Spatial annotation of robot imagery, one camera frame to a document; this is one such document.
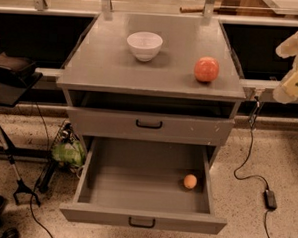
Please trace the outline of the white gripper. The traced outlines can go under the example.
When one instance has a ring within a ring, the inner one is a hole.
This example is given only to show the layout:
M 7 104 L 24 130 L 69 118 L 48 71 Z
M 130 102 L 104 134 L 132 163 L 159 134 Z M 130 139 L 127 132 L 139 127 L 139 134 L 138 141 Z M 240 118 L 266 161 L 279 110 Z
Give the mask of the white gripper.
M 282 78 L 272 95 L 275 101 L 287 104 L 298 99 L 298 32 L 284 40 L 277 48 L 276 54 L 285 59 L 294 57 L 292 69 Z

